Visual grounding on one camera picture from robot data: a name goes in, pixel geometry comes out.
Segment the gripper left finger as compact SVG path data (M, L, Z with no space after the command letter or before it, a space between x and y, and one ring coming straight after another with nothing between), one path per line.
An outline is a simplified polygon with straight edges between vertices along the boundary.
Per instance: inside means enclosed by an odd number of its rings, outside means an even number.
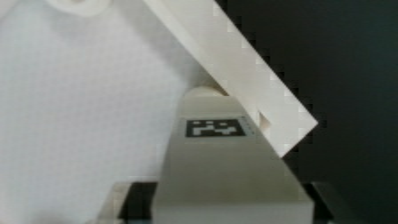
M103 204L103 224L153 224L155 182L116 183Z

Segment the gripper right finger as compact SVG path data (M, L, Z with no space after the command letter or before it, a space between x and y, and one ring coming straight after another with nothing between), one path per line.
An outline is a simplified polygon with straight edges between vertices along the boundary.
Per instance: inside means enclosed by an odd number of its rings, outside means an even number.
M302 187L315 202L313 224L363 224L332 185L307 182Z

